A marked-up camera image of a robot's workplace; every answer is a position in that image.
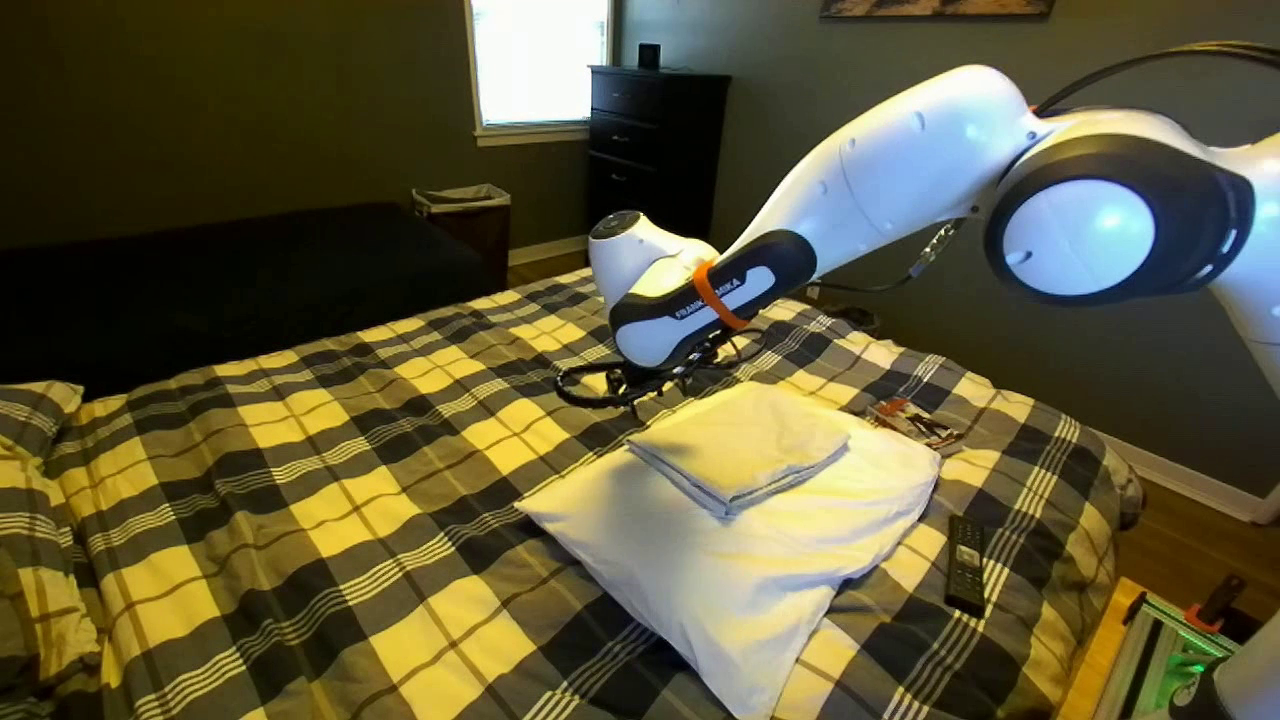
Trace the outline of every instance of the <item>floor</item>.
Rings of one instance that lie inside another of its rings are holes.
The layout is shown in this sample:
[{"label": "floor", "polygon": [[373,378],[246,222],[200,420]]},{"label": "floor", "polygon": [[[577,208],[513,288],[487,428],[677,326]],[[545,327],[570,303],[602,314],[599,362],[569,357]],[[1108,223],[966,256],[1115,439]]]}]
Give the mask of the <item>floor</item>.
[{"label": "floor", "polygon": [[[513,269],[513,285],[579,269],[582,256],[559,256]],[[1204,602],[1226,571],[1245,582],[1241,612],[1268,620],[1280,612],[1280,523],[1241,523],[1195,502],[1146,483],[1146,513],[1120,538],[1120,571],[1172,606]]]}]

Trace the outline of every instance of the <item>towel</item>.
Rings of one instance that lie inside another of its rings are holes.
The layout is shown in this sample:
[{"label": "towel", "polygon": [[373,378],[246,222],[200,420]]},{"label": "towel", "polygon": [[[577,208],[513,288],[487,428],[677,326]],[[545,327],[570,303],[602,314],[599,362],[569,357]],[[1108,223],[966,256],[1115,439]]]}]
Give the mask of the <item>towel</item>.
[{"label": "towel", "polygon": [[734,386],[627,450],[714,520],[734,520],[836,466],[848,452],[848,417],[777,386]]}]

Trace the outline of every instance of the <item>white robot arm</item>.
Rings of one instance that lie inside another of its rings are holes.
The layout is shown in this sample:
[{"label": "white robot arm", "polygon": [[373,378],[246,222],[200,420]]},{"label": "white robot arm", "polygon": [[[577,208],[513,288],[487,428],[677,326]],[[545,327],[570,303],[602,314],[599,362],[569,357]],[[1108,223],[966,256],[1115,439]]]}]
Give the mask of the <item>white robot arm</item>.
[{"label": "white robot arm", "polygon": [[777,295],[986,208],[986,262],[1043,302],[1210,285],[1280,395],[1280,136],[1210,149],[1150,112],[1034,116],[950,69],[816,145],[718,256],[641,212],[590,229],[625,363],[678,378]]}]

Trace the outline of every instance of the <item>black dresser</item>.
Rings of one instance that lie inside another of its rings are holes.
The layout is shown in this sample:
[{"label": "black dresser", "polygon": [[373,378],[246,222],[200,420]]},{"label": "black dresser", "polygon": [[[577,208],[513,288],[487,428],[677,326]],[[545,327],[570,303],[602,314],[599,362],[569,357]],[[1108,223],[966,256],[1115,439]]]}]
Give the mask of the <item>black dresser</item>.
[{"label": "black dresser", "polygon": [[727,77],[590,69],[587,223],[641,208],[706,236]]}]

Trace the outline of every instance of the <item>wall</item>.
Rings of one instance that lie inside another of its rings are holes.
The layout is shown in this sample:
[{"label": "wall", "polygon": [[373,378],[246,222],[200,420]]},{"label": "wall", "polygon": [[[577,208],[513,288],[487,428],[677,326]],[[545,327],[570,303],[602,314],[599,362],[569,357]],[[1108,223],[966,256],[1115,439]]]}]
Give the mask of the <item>wall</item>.
[{"label": "wall", "polygon": [[[939,69],[979,59],[1034,99],[1108,59],[1175,40],[1268,40],[1274,0],[1054,0],[1049,19],[819,19],[819,0],[627,0],[625,48],[665,45],[667,69],[730,72],[714,241],[836,123]],[[1179,59],[1099,83],[1090,99],[1163,109],[1216,145],[1280,128],[1274,72]],[[894,277],[919,241],[841,281]],[[1280,401],[1208,292],[1120,307],[1043,307],[998,288],[966,229],[922,281],[848,295],[876,327],[947,354],[1131,444],[1226,481],[1280,483]]]},{"label": "wall", "polygon": [[456,0],[0,10],[0,247],[496,182],[582,231],[582,149],[477,149]]}]

